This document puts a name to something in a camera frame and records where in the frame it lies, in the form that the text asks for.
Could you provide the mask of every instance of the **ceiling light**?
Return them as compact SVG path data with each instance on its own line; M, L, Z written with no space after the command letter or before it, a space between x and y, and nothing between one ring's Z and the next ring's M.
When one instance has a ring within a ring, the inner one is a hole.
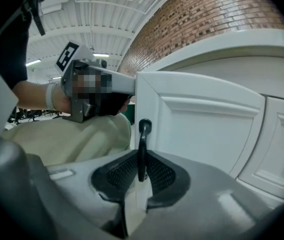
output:
M30 66L30 65L33 65L33 64L39 63L39 62L41 62L41 60L40 60L40 59L37 59L37 60L35 60L35 61L31 61L31 62L29 62L29 63L26 63L26 66L28 67L28 66Z
M109 57L109 55L106 53L93 53L93 55L95 57Z

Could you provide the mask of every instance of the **white cabinet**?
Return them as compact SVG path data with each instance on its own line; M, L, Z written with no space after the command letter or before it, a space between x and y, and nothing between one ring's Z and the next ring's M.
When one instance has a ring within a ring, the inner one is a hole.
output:
M284 100L267 98L261 135L239 179L284 199Z
M263 96L225 80L166 71L138 73L136 93L136 124L144 118L153 124L148 149L238 176L260 133Z

